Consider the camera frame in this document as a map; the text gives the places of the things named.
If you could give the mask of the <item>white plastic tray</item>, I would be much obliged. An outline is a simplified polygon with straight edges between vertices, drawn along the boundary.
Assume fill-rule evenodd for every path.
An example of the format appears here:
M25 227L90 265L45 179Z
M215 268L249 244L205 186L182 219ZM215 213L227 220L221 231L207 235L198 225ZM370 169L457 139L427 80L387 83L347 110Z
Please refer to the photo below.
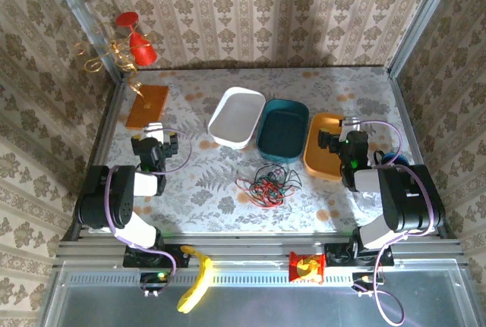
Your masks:
M266 104L255 90L234 86L227 89L207 125L208 134L219 145L244 149L250 142Z

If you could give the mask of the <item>orange rectangular board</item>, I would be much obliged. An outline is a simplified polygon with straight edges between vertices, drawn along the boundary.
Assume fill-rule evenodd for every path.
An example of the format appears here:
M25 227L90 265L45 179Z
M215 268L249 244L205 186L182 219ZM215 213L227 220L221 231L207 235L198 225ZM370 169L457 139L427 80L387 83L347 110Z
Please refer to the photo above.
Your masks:
M129 111L125 126L141 130L149 123L159 122L169 94L167 86L142 85Z

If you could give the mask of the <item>blue cup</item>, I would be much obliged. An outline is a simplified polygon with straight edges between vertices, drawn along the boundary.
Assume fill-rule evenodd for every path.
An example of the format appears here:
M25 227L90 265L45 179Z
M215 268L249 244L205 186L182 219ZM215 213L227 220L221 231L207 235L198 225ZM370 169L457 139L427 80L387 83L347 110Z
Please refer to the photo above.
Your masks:
M394 165L409 166L409 161L403 155L396 155L394 152L385 153L382 150L375 150L373 153L374 163L376 165L385 165L393 160Z

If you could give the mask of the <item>yellow banana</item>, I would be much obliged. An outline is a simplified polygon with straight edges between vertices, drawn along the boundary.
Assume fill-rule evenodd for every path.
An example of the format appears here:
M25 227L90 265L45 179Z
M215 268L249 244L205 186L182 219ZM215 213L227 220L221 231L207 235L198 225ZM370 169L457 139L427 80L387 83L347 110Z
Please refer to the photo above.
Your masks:
M195 256L200 265L199 273L193 285L181 296L178 301L177 311L190 313L200 302L213 282L213 262L207 255L196 251L188 245L181 246L181 251L188 255Z

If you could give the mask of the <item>teal plastic tray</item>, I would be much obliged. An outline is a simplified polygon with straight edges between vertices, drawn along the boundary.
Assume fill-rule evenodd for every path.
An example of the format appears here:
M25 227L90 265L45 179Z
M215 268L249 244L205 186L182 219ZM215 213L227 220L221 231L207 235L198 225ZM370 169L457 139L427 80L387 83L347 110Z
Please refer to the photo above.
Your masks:
M289 99L271 99L264 106L257 134L260 156L273 163L290 164L301 157L307 139L308 107Z

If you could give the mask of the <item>red plastic goblet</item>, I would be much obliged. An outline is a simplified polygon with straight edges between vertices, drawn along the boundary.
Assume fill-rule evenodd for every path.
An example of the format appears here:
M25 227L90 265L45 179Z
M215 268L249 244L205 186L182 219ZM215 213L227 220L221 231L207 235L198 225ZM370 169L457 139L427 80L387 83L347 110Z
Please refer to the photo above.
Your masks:
M134 11L124 12L115 20L118 27L127 27L130 30L128 44L135 64L146 67L155 63L157 53L145 35L137 31L138 22L139 16Z

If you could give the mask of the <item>aluminium frame post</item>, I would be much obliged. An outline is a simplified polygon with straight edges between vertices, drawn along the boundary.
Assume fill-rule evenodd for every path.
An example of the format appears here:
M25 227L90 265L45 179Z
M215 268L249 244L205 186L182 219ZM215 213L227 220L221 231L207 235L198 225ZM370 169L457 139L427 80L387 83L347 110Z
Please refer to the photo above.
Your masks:
M404 68L412 50L417 45L426 26L437 10L441 0L421 0L418 9L411 19L409 27L398 45L396 53L388 65L388 74L391 79L396 79Z
M103 46L109 44L108 36L90 9L89 0L66 0L66 2L97 55L104 55L106 52L103 50Z

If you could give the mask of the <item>red snack packet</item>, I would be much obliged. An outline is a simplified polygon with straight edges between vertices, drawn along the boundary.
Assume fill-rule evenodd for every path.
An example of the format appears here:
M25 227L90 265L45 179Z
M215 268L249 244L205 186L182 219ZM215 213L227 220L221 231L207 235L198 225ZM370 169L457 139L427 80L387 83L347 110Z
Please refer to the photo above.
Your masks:
M323 254L289 254L289 281L314 284L324 283L326 256Z

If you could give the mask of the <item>grey metal panel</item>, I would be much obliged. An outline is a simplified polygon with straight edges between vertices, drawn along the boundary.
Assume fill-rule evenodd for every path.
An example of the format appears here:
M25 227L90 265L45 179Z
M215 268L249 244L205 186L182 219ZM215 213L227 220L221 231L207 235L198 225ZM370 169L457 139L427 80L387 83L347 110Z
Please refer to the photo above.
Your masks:
M39 327L486 327L467 272L454 261L413 263L385 274L379 302L352 290L352 271L321 285L291 283L281 270L218 271L197 306L177 311L197 271L183 269L158 297L138 270L64 267Z

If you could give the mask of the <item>orange plastic tray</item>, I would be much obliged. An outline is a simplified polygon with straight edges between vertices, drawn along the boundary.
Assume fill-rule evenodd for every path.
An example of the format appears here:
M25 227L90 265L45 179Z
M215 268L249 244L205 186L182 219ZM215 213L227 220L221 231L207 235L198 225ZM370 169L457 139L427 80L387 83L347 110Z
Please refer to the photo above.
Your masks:
M329 112L319 112L312 118L303 156L305 168L310 176L328 181L342 179L338 153L330 153L329 147L321 149L318 146L318 133L322 129L330 134L340 135L339 141L344 141L345 137L341 136L339 126L339 121L343 118L342 115Z

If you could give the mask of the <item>small black circuit box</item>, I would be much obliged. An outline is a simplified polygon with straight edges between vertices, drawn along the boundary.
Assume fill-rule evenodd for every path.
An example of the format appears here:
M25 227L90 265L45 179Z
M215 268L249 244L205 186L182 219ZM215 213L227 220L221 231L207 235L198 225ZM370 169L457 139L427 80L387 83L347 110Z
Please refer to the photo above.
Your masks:
M352 290L355 291L358 296L372 297L374 294L373 289L373 273L372 272L353 272L352 273Z
M142 272L139 287L145 297L158 297L169 284L171 275L168 272Z

